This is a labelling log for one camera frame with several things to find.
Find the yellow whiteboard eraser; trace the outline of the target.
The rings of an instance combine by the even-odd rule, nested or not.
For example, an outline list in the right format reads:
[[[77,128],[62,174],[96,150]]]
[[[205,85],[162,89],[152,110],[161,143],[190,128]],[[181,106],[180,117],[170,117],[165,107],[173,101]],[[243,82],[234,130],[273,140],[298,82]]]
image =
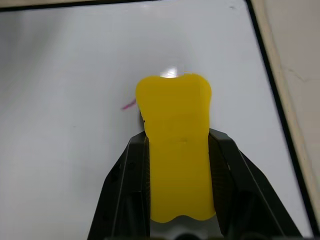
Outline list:
[[[208,81],[195,73],[149,76],[135,97],[149,140],[150,217],[205,221],[216,213],[209,160]]]

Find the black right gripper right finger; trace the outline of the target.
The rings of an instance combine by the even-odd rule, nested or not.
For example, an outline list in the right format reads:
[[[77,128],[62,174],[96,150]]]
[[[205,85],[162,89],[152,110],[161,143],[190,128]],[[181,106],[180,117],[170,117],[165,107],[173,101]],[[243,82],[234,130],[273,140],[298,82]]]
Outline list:
[[[213,204],[224,237],[300,237],[263,172],[226,134],[208,135]]]

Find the pink marker drawing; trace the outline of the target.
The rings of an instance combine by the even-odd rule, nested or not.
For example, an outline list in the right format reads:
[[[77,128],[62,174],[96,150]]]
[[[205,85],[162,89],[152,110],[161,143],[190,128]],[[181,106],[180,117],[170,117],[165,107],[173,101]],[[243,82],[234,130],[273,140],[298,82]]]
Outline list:
[[[136,99],[132,100],[130,103],[126,104],[125,106],[123,106],[121,109],[122,110],[127,110],[131,107],[133,107],[136,104]]]

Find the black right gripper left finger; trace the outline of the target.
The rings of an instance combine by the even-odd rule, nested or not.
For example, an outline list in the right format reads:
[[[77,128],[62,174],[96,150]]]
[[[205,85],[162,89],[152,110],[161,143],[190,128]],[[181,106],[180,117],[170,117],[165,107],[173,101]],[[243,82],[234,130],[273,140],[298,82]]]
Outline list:
[[[105,178],[88,239],[149,239],[150,221],[149,140],[141,132]]]

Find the black-framed whiteboard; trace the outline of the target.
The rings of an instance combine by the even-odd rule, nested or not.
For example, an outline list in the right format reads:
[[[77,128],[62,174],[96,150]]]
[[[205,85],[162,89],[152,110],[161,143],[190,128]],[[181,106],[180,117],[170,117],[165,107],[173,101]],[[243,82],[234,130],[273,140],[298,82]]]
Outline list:
[[[142,131],[144,77],[197,73],[210,126],[312,236],[244,0],[0,12],[0,240],[85,240],[108,172]]]

